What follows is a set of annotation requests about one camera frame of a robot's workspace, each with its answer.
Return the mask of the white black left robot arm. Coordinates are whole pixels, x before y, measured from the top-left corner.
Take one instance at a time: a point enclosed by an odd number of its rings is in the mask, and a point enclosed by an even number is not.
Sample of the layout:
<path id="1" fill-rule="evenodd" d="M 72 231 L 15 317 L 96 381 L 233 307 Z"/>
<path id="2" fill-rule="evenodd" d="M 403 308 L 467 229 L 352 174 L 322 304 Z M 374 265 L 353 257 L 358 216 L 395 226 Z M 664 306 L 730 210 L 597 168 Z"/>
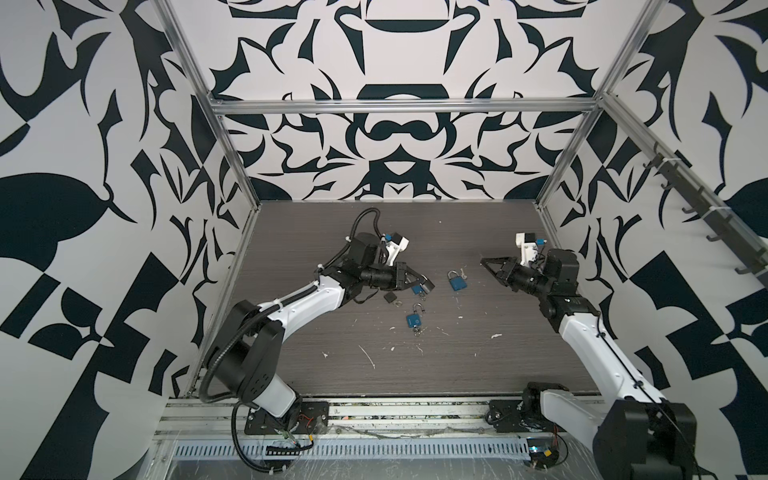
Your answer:
<path id="1" fill-rule="evenodd" d="M 235 304 L 204 357 L 198 398 L 206 404 L 235 399 L 280 420 L 297 413 L 300 394 L 277 374 L 283 343 L 318 317 L 357 303 L 365 288 L 431 292 L 434 283 L 398 259 L 407 246 L 399 234 L 352 234 L 308 285 L 259 305 Z"/>

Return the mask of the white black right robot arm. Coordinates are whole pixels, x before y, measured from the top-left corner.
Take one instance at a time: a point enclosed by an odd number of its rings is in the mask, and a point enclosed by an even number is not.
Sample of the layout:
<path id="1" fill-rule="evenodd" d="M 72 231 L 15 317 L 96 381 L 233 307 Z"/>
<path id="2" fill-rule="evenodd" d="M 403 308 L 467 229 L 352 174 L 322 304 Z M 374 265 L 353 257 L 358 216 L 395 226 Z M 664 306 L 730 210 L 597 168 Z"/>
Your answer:
<path id="1" fill-rule="evenodd" d="M 621 351 L 594 305 L 578 292 L 579 262 L 570 250 L 551 249 L 535 269 L 515 257 L 484 258 L 502 286 L 535 297 L 543 317 L 571 347 L 598 387 L 607 413 L 572 393 L 543 388 L 542 417 L 589 449 L 605 479 L 694 479 L 697 421 L 669 401 Z"/>

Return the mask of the black padlock left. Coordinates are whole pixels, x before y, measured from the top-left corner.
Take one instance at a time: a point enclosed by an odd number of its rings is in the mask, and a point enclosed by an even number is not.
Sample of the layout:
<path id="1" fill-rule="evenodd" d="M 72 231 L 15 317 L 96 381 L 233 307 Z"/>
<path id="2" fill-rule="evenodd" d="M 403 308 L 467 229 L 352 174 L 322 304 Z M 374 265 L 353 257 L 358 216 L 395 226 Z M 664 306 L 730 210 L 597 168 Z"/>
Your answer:
<path id="1" fill-rule="evenodd" d="M 401 307 L 402 306 L 402 301 L 398 298 L 398 296 L 393 291 L 388 291 L 384 295 L 384 300 L 388 304 L 393 305 L 395 307 Z"/>

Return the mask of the small circuit board right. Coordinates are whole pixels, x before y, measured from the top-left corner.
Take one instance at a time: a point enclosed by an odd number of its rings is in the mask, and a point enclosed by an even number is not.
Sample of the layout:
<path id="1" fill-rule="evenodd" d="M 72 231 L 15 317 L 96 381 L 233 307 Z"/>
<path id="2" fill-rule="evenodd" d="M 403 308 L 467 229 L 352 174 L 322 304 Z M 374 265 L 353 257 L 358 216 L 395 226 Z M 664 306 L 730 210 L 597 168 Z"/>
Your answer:
<path id="1" fill-rule="evenodd" d="M 528 456 L 523 463 L 534 470 L 546 471 L 558 467 L 569 457 L 568 444 L 557 436 L 527 438 Z"/>

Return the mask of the grey hook rack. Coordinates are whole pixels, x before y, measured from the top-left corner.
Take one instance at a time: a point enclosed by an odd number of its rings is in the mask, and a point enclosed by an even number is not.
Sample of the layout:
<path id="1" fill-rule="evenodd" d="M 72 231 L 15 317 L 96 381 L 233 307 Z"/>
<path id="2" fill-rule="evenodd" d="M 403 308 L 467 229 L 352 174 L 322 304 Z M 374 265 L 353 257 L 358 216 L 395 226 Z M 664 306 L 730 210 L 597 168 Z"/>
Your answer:
<path id="1" fill-rule="evenodd" d="M 678 156 L 659 142 L 652 147 L 653 157 L 643 167 L 660 174 L 664 192 L 676 192 L 685 202 L 682 212 L 703 221 L 711 233 L 709 242 L 721 242 L 741 262 L 738 275 L 751 275 L 767 288 L 767 243 L 728 206 Z"/>

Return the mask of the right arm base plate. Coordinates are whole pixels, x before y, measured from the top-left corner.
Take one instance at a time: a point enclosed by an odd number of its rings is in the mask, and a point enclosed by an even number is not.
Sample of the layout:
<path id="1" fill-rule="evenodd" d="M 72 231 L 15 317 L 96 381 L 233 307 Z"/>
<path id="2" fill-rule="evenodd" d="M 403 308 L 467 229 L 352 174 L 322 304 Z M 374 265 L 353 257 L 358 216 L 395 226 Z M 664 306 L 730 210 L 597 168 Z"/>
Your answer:
<path id="1" fill-rule="evenodd" d="M 560 429 L 546 419 L 540 405 L 532 400 L 492 400 L 484 417 L 497 433 L 553 433 Z"/>

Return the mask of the aluminium frame crossbar back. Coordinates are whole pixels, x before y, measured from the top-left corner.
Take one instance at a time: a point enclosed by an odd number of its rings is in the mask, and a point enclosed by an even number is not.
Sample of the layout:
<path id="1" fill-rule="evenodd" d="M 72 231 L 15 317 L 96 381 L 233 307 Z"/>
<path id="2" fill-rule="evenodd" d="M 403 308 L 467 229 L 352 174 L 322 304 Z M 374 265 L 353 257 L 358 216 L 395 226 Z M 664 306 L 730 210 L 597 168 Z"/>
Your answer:
<path id="1" fill-rule="evenodd" d="M 218 115 L 235 114 L 372 114 L 372 113 L 477 113 L 477 112 L 583 112 L 593 109 L 592 98 L 512 99 L 384 99 L 245 101 L 212 100 Z"/>

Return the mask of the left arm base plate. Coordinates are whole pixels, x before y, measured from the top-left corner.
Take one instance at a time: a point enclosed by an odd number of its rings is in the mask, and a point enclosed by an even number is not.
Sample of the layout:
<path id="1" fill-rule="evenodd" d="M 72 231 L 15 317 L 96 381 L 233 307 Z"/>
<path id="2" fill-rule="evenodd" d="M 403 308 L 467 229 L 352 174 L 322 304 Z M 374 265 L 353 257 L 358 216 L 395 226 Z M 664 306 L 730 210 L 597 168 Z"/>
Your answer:
<path id="1" fill-rule="evenodd" d="M 246 435 L 269 435 L 287 431 L 292 434 L 320 434 L 327 429 L 330 403 L 308 401 L 293 405 L 282 417 L 264 409 L 250 409 L 244 427 Z"/>

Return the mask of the aluminium frame post left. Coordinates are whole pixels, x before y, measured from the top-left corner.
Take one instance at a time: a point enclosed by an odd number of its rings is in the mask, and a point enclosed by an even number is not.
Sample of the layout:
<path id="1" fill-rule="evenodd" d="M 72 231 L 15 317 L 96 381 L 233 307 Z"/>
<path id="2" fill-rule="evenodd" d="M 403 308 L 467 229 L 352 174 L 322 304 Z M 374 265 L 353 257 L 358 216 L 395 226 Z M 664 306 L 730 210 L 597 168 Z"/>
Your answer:
<path id="1" fill-rule="evenodd" d="M 182 31 L 181 23 L 171 2 L 167 0 L 154 0 L 152 4 L 157 11 L 165 35 L 173 51 L 179 58 L 181 67 L 191 85 L 203 115 L 208 122 L 215 139 L 223 148 L 225 159 L 235 175 L 237 184 L 244 192 L 251 209 L 258 211 L 261 202 L 254 191 L 250 177 L 245 171 L 242 159 L 235 149 L 228 132 L 224 128 L 220 116 L 214 111 L 214 104 L 211 102 L 209 90 L 203 77 L 202 70 L 197 65 L 191 46 Z"/>

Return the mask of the aluminium frame post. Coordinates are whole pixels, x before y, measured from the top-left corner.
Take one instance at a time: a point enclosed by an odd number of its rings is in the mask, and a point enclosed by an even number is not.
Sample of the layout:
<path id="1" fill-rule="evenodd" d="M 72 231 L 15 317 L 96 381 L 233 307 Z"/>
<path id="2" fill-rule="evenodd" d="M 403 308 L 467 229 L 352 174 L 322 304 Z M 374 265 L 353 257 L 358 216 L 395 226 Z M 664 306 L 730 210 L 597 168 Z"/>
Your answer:
<path id="1" fill-rule="evenodd" d="M 635 20 L 626 39 L 621 44 L 617 56 L 610 65 L 606 76 L 592 97 L 591 108 L 583 114 L 583 118 L 558 157 L 553 171 L 539 192 L 535 204 L 543 210 L 556 192 L 560 182 L 569 171 L 576 158 L 578 150 L 593 130 L 603 112 L 606 111 L 605 101 L 624 78 L 634 56 L 650 34 L 657 17 L 664 9 L 667 1 L 648 0 L 643 4 L 638 18 Z"/>
<path id="2" fill-rule="evenodd" d="M 235 149 L 228 132 L 224 128 L 220 116 L 214 111 L 214 104 L 211 102 L 209 90 L 203 77 L 202 70 L 197 65 L 191 46 L 182 31 L 181 23 L 171 2 L 167 0 L 154 0 L 152 4 L 157 11 L 165 35 L 173 51 L 179 58 L 181 67 L 191 85 L 203 115 L 208 122 L 215 139 L 223 148 L 225 159 L 235 175 L 237 184 L 244 192 L 251 209 L 258 211 L 261 202 L 254 191 L 250 177 L 245 171 L 242 159 Z"/>

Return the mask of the aluminium front rail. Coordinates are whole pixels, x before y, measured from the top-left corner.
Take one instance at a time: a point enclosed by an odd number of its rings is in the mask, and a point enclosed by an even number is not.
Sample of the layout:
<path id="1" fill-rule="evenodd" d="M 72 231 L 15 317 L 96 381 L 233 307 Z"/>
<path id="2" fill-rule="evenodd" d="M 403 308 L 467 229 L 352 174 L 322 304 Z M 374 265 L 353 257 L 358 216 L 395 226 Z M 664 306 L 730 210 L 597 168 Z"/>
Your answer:
<path id="1" fill-rule="evenodd" d="M 516 410 L 521 401 L 520 395 L 309 397 L 292 432 L 357 438 L 492 435 L 495 429 L 486 421 L 491 406 L 499 403 L 506 413 Z M 154 438 L 226 439 L 232 421 L 239 431 L 254 430 L 263 437 L 274 434 L 264 423 L 264 413 L 243 407 L 233 415 L 233 405 L 232 400 L 212 404 L 192 398 L 170 400 Z"/>

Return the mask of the aluminium frame post right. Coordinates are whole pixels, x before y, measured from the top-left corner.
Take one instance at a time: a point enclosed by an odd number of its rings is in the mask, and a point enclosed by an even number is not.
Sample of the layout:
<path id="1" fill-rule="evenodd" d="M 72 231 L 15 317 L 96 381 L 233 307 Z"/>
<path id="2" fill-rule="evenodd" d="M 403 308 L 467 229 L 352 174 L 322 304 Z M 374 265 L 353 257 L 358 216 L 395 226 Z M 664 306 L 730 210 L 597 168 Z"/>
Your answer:
<path id="1" fill-rule="evenodd" d="M 576 158 L 578 150 L 593 130 L 603 112 L 606 111 L 605 101 L 624 78 L 634 56 L 650 34 L 657 17 L 664 9 L 667 1 L 648 0 L 643 4 L 638 18 L 635 20 L 626 39 L 621 44 L 617 56 L 610 65 L 606 76 L 592 97 L 591 108 L 583 114 L 583 118 L 558 157 L 553 171 L 539 192 L 535 204 L 543 210 L 556 192 L 560 182 L 569 171 Z"/>

